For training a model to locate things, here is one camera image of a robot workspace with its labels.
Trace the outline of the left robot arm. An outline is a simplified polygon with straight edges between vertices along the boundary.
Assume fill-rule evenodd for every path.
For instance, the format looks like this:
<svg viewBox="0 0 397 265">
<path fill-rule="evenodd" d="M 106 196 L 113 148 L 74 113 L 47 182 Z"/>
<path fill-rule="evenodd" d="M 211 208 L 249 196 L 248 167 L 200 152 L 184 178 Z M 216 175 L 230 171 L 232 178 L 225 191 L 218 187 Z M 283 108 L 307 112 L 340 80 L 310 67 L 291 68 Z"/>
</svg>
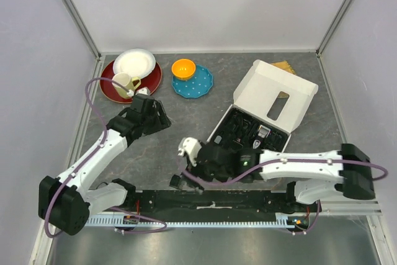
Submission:
<svg viewBox="0 0 397 265">
<path fill-rule="evenodd" d="M 38 215 L 44 221 L 45 233 L 54 226 L 75 235 L 90 216 L 112 207 L 129 211 L 136 204 L 134 186 L 121 180 L 96 190 L 91 185 L 119 154 L 140 137 L 171 126 L 161 101 L 137 94 L 105 125 L 99 139 L 72 166 L 57 177 L 46 176 L 39 184 Z"/>
</svg>

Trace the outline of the black comb attachment front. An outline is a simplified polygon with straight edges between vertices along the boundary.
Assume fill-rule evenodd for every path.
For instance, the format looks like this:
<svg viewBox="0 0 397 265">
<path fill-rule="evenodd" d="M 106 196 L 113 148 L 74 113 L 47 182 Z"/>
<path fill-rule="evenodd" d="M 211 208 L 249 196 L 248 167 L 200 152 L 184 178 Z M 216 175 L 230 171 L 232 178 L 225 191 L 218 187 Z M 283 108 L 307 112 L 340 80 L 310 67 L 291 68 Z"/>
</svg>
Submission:
<svg viewBox="0 0 397 265">
<path fill-rule="evenodd" d="M 177 190 L 182 190 L 185 186 L 185 180 L 183 177 L 174 174 L 169 181 L 169 186 Z"/>
</svg>

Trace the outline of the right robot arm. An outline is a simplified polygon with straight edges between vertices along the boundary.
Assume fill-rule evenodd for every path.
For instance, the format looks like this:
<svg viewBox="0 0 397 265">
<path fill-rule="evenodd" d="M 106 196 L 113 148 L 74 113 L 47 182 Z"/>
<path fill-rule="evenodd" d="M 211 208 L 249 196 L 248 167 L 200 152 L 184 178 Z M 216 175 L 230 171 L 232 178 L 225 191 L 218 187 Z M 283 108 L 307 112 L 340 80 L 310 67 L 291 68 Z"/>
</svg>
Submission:
<svg viewBox="0 0 397 265">
<path fill-rule="evenodd" d="M 350 143 L 322 153 L 258 148 L 231 152 L 216 143 L 202 144 L 188 138 L 180 144 L 178 154 L 188 161 L 184 174 L 202 186 L 293 178 L 283 201 L 294 212 L 338 194 L 353 200 L 375 198 L 370 159 Z"/>
</svg>

